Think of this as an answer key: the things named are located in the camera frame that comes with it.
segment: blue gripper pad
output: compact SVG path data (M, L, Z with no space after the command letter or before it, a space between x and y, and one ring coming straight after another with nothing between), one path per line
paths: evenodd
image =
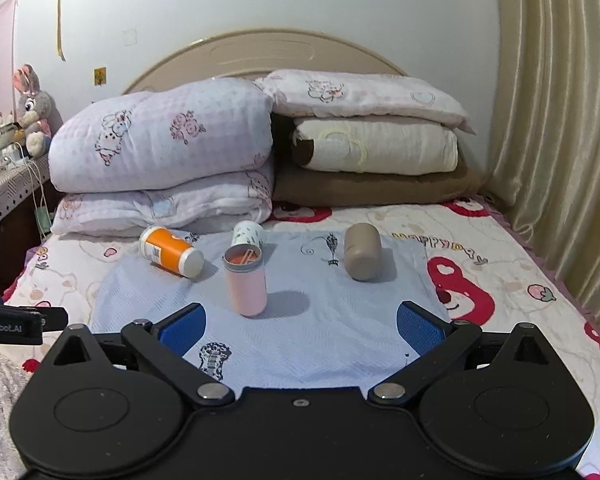
M158 333L158 341L182 357L205 333L206 313L202 305L175 319Z
M405 301L398 307L396 313L398 333L418 355L423 355L444 341L445 332L441 326L410 308L409 303Z

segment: bed sheet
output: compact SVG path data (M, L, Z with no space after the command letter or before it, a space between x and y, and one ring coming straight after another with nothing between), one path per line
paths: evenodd
M485 205L464 199L339 210L278 205L265 227L344 231L357 222L426 247L427 270L453 319L494 332L508 332L521 321L540 327L592 405L596 430L578 470L600 479L600 336ZM29 261L7 303L64 306L70 322L88 324L99 283L133 243L52 236ZM45 334L37 348L0 346L0 354L32 372L58 335Z

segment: patterned tablecloth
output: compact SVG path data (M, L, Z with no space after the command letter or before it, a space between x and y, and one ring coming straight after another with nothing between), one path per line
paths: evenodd
M35 162L40 168L42 182L46 182L49 180L47 156L43 155ZM26 166L0 171L0 222L32 193L32 189L37 190L40 188L36 178L33 178L32 182L31 173L34 171L35 168L29 170Z

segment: gray rabbit plush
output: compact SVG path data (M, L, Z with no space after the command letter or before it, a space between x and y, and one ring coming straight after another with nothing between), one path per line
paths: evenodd
M51 144L47 122L53 107L51 97L40 90L40 80L31 65L13 73L13 86L20 92L16 122L24 129L29 155L38 158L48 152Z

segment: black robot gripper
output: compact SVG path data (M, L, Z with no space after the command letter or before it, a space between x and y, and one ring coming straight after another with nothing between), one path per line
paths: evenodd
M23 478L580 478L593 414L537 327L485 333L402 307L426 328L421 357L366 399L245 388L236 400L182 359L174 328L192 333L198 304L117 334L69 325L11 413Z

